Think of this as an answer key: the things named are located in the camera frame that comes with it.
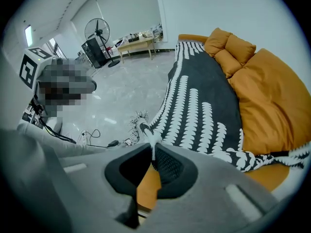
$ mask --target fan base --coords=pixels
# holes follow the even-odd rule
[[[115,60],[113,62],[111,62],[108,67],[114,67],[115,65],[119,64],[120,63],[120,60]]]

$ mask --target power cord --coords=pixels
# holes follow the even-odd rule
[[[90,135],[90,137],[89,137],[89,144],[87,144],[87,146],[93,146],[93,147],[98,147],[98,148],[109,148],[109,147],[115,147],[116,145],[119,144],[119,141],[118,141],[118,140],[114,140],[114,141],[110,142],[110,143],[108,144],[108,146],[106,146],[106,147],[97,146],[97,145],[92,145],[91,138],[99,138],[99,137],[101,136],[101,132],[100,132],[98,129],[94,129],[94,131],[93,131],[92,133],[90,133],[90,132],[87,131],[87,130],[83,130],[83,131],[81,132],[81,134],[79,135],[77,142],[79,142],[79,141],[81,140],[82,135],[85,135],[85,134],[89,134],[89,135]]]
[[[40,116],[40,113],[39,113],[39,108],[38,106],[35,104],[34,102],[34,99],[31,100],[31,105],[35,111],[35,113],[38,115],[38,119],[39,119],[39,122],[43,125],[43,127],[46,129],[46,131],[51,135],[51,136],[54,136],[60,140],[63,140],[63,141],[66,141],[66,142],[71,142],[71,143],[74,143],[76,144],[76,142],[74,140],[72,140],[71,138],[68,138],[66,136],[63,136],[57,132],[55,132],[50,126],[48,126],[43,120],[42,120],[42,117]]]
[[[95,131],[98,131],[99,136],[93,136],[94,133],[95,133]],[[85,132],[82,133],[81,135],[85,135],[86,133],[90,135],[90,137],[89,137],[89,143],[90,143],[90,145],[92,145],[92,143],[91,143],[91,138],[92,138],[92,137],[93,137],[93,138],[99,138],[99,137],[101,136],[101,133],[100,133],[100,131],[99,131],[98,129],[94,129],[94,131],[93,131],[92,134],[90,134],[89,131],[85,131]]]
[[[99,147],[99,148],[109,148],[109,147],[115,147],[118,144],[119,144],[119,141],[118,140],[114,140],[114,141],[110,142],[107,147],[96,146],[96,145],[91,145],[91,144],[87,144],[87,145],[88,146],[93,146],[93,147]]]

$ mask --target orange cushion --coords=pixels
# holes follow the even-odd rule
[[[289,172],[289,166],[272,164],[262,166],[259,169],[246,172],[245,174],[264,186],[269,192],[272,192],[283,183]]]
[[[156,205],[157,191],[161,189],[160,174],[152,165],[137,187],[138,205],[152,210]]]
[[[216,28],[204,44],[205,51],[214,57],[220,50],[225,49],[225,44],[232,33]]]
[[[230,78],[242,68],[241,64],[226,49],[215,54],[215,60],[220,64],[226,78]]]
[[[244,41],[233,34],[228,38],[225,49],[244,66],[253,57],[256,51],[256,45]]]
[[[311,96],[268,50],[256,53],[229,83],[239,97],[244,151],[289,151],[311,141]]]
[[[201,41],[203,43],[206,42],[207,36],[196,35],[196,34],[180,34],[178,36],[178,40],[192,40],[192,41]]]

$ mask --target cable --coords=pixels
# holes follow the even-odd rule
[[[71,142],[71,143],[76,144],[76,142],[75,142],[74,140],[72,140],[71,138],[68,138],[68,137],[66,137],[66,136],[63,136],[63,135],[61,135],[61,134],[55,132],[50,126],[48,126],[48,125],[42,120],[42,117],[40,116],[40,113],[39,113],[38,106],[35,104],[34,99],[31,100],[31,105],[32,105],[32,107],[33,107],[35,113],[36,113],[36,114],[38,115],[38,117],[39,117],[39,118],[38,118],[38,119],[39,119],[39,122],[43,125],[43,127],[46,129],[46,131],[47,131],[50,135],[52,135],[52,136],[54,136],[54,137],[57,137],[58,139],[61,139],[61,140],[63,140],[63,141],[67,141],[67,142]]]
[[[93,134],[94,134],[95,131],[98,131],[99,136],[93,136]],[[99,131],[98,129],[94,129],[94,131],[93,131],[92,134],[90,134],[89,131],[85,131],[84,133],[82,133],[82,135],[84,135],[85,133],[87,133],[87,134],[90,135],[90,138],[89,138],[89,143],[90,143],[90,145],[92,145],[92,143],[91,143],[91,138],[92,138],[92,137],[93,137],[93,138],[99,138],[99,137],[101,136],[101,133],[100,133],[100,131]]]
[[[88,131],[87,131],[87,130],[82,130],[82,131],[81,131],[81,133],[80,133],[80,134],[79,134],[79,136],[78,136],[77,143],[79,143],[79,142],[80,142],[81,137],[82,137],[82,134],[84,134],[85,132],[88,132]]]
[[[87,144],[87,145],[88,146],[93,146],[93,147],[99,147],[99,148],[109,148],[109,147],[115,147],[118,144],[119,144],[119,141],[118,140],[114,140],[114,141],[110,142],[107,147],[96,146],[96,145],[91,145],[91,144]]]
[[[70,134],[70,138],[72,138],[72,135],[71,135],[70,132],[68,132],[68,133],[65,135],[65,137],[69,137],[69,134]]]

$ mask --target plug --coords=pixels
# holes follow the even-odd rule
[[[107,148],[108,148],[108,147],[114,147],[114,146],[116,146],[117,144],[119,144],[119,141],[118,141],[118,140],[114,140],[114,141],[112,141],[112,142],[110,142],[110,143],[108,144]]]

